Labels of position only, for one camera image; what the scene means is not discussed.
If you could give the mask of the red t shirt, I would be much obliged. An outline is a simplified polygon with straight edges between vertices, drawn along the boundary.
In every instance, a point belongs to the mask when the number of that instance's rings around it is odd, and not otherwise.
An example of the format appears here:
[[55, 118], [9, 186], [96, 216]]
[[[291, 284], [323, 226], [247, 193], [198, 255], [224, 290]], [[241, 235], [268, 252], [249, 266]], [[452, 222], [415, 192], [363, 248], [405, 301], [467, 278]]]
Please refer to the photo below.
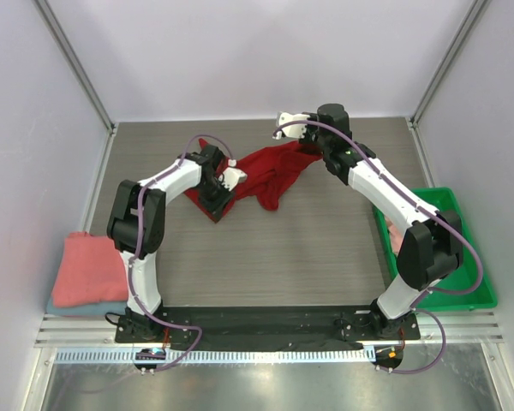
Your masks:
[[266, 211], [276, 211], [280, 197], [310, 164], [321, 159], [315, 146], [291, 141], [262, 148], [237, 160], [236, 167], [248, 177], [236, 186], [235, 198], [226, 205], [222, 216], [247, 197], [255, 197]]

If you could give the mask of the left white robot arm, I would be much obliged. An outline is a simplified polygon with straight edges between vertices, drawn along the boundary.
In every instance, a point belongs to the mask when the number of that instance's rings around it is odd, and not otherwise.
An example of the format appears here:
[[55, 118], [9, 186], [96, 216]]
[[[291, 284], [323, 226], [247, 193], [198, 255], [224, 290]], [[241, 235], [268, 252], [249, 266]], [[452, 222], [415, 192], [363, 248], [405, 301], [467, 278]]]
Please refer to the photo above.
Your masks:
[[156, 258], [169, 203], [193, 189], [197, 204], [217, 222], [247, 178], [236, 160], [206, 145], [200, 152], [183, 153], [154, 176], [119, 184], [106, 230], [123, 261], [128, 284], [127, 307], [117, 323], [118, 342], [152, 343], [164, 334]]

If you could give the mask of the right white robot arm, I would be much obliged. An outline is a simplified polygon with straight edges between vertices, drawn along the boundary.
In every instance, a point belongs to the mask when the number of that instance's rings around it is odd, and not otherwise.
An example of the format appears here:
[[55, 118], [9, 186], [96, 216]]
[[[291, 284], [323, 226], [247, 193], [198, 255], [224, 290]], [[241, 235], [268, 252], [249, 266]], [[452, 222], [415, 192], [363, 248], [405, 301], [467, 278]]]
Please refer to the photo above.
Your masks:
[[394, 337], [425, 290], [463, 263], [461, 218], [421, 201], [373, 151], [354, 141], [341, 104], [323, 104], [314, 113], [283, 114], [278, 125], [284, 135], [317, 147], [328, 171], [370, 200], [401, 234], [397, 275], [371, 303], [368, 320], [376, 337]]

